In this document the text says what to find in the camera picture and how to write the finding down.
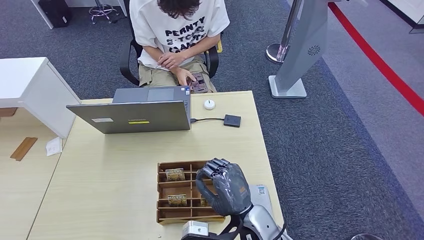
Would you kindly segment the person's right hand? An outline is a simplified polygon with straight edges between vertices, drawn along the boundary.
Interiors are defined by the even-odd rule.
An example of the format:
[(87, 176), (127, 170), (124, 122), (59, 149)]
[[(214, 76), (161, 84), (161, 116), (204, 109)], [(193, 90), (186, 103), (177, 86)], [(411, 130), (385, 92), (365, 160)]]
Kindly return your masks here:
[(192, 82), (197, 81), (192, 73), (184, 68), (177, 67), (172, 72), (177, 77), (177, 81), (181, 86), (190, 86)]

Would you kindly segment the person's left hand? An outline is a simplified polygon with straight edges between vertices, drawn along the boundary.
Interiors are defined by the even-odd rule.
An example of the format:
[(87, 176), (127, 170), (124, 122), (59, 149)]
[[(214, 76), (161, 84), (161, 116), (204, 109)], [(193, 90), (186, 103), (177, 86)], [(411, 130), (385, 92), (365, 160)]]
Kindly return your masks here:
[(168, 52), (159, 57), (158, 64), (163, 68), (172, 70), (182, 64), (186, 59), (182, 52)]

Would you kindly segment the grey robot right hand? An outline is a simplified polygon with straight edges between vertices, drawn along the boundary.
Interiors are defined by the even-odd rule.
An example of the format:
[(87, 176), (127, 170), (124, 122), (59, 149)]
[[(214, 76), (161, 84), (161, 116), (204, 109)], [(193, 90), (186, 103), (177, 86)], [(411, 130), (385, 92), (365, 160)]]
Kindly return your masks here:
[(207, 161), (197, 171), (195, 184), (201, 196), (221, 216), (242, 214), (252, 205), (242, 169), (224, 158)]

